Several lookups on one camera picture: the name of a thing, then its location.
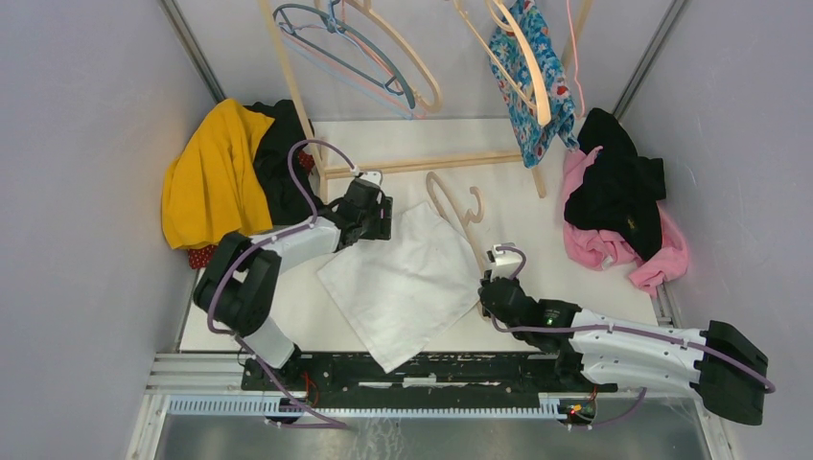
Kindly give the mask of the white garment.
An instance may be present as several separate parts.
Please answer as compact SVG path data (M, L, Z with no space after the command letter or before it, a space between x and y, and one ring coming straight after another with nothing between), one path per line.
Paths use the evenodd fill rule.
M394 218L390 240L359 241L317 272L386 373L475 306L479 276L468 242L427 202Z

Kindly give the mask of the blue floral skirt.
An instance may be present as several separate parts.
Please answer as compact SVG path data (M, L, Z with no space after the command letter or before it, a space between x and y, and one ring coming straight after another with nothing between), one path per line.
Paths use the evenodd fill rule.
M532 75L518 39L504 29L496 28L488 45L499 62L493 63L491 70L507 106L523 164L530 169L540 163L556 137L567 148L574 149L578 146L574 133L575 103L567 84L563 63L553 50L548 25L536 3L517 1L507 10L519 25L539 65L550 111L549 123L542 125L536 111L514 89L519 86L528 99L537 101L538 93L533 89Z

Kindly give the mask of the wooden hanger front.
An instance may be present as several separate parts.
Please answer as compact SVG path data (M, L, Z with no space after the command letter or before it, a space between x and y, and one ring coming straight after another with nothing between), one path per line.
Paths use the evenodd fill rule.
M498 28L504 32L512 33L514 35L531 78L530 89L524 89L511 77L506 68L500 62L499 58L493 53L488 43L480 35L474 23L469 19L468 13L463 7L463 2L460 0L452 0L452 5L464 23L473 33L488 58L497 66L499 72L504 76L513 91L536 117L537 123L541 127L547 126L551 121L551 111L542 69L538 63L538 60L536 59L532 47L522 32L518 21L513 17L510 10L504 5L504 2L485 1L485 5Z

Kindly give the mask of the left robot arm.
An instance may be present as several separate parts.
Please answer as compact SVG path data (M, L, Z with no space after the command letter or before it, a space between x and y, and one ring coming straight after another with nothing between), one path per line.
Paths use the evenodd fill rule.
M379 171L361 172L313 218L251 238L226 234L197 281L194 304L265 362L265 376L275 387L291 389L302 375L293 357L298 347L270 318L280 275L359 241L388 241L393 199L382 181Z

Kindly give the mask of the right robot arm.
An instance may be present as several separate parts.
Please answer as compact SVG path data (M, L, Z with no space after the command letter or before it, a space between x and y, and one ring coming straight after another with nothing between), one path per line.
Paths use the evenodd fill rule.
M491 270L478 295L498 332L557 356L553 376L567 391L589 382L678 393L720 418L759 426L765 398L776 390L768 357L726 322L678 329L615 319L562 300L536 300L517 277Z

